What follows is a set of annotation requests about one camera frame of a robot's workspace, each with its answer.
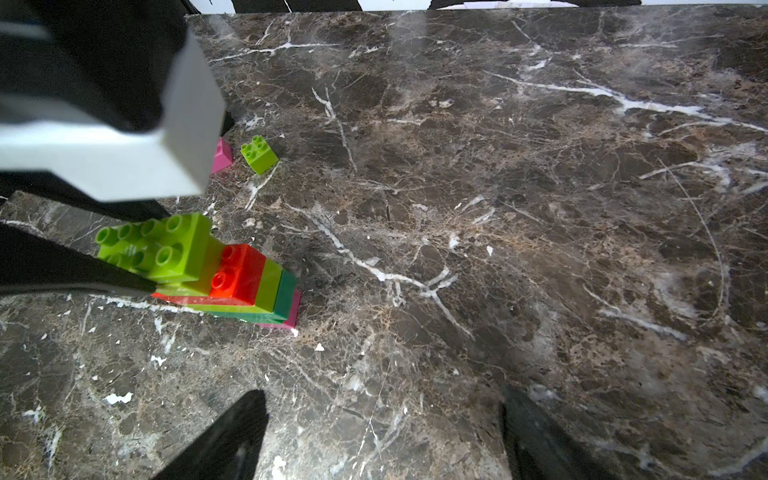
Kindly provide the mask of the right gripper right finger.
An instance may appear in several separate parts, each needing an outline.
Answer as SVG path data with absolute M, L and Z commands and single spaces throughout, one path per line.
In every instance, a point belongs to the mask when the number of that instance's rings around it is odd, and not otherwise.
M 505 384 L 502 395 L 501 435 L 515 479 L 614 477 L 525 392 Z

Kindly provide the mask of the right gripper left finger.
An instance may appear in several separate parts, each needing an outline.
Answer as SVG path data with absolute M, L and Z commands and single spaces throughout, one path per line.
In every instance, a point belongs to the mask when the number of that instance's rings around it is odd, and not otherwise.
M 250 390 L 154 479 L 253 479 L 269 422 L 263 390 Z

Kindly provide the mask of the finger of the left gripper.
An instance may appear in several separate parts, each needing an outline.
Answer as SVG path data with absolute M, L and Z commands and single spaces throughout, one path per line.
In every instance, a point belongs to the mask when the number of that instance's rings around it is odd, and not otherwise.
M 87 292 L 147 296 L 156 283 L 97 258 L 3 224 L 1 293 Z

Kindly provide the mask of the magenta square lego brick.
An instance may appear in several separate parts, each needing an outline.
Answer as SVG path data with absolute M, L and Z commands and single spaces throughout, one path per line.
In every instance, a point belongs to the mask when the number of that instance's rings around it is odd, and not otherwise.
M 272 329 L 295 329 L 298 322 L 301 297 L 302 293 L 298 289 L 294 290 L 291 299 L 288 299 L 287 294 L 279 297 L 276 302 L 274 314 L 285 314 L 286 318 L 277 318 L 273 322 L 262 324 L 262 327 Z

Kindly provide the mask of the lime long lego brick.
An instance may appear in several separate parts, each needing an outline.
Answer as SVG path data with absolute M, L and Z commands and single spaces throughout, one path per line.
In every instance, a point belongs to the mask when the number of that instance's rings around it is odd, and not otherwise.
M 97 257 L 157 284 L 165 296 L 206 297 L 225 245 L 201 213 L 102 228 Z

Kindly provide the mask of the lime rectangular lego brick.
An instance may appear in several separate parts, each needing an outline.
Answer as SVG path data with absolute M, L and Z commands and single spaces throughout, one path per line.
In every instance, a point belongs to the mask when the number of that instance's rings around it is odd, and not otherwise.
M 251 264 L 224 270 L 231 279 L 227 288 L 215 290 L 213 301 L 241 301 L 238 304 L 188 304 L 189 308 L 220 312 L 271 313 L 274 310 L 277 291 L 283 269 L 266 257 L 259 256 Z

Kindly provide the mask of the red long lego brick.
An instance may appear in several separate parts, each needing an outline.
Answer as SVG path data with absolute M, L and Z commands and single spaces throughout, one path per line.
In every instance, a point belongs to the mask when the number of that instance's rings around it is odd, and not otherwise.
M 153 297 L 186 306 L 253 306 L 267 258 L 247 244 L 215 247 L 216 270 L 207 254 L 202 277 L 184 284 L 163 285 Z

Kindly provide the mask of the pink square lego brick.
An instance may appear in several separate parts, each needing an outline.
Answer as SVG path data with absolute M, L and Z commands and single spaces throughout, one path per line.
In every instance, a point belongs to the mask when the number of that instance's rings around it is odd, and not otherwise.
M 226 140 L 220 138 L 217 142 L 211 173 L 218 173 L 233 164 L 233 152 Z

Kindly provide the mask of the lime small lego brick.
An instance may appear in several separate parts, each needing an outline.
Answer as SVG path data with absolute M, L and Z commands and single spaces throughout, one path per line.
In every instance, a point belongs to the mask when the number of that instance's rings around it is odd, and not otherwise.
M 268 172 L 279 162 L 276 153 L 261 136 L 254 136 L 250 142 L 243 144 L 240 152 L 250 168 L 258 175 Z

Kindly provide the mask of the dark green long lego brick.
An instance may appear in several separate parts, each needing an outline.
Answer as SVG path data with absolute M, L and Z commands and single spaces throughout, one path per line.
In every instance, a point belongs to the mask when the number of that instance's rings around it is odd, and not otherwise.
M 281 275 L 274 310 L 271 313 L 212 311 L 211 315 L 235 318 L 255 324 L 284 324 L 290 318 L 296 285 L 296 277 L 284 270 Z

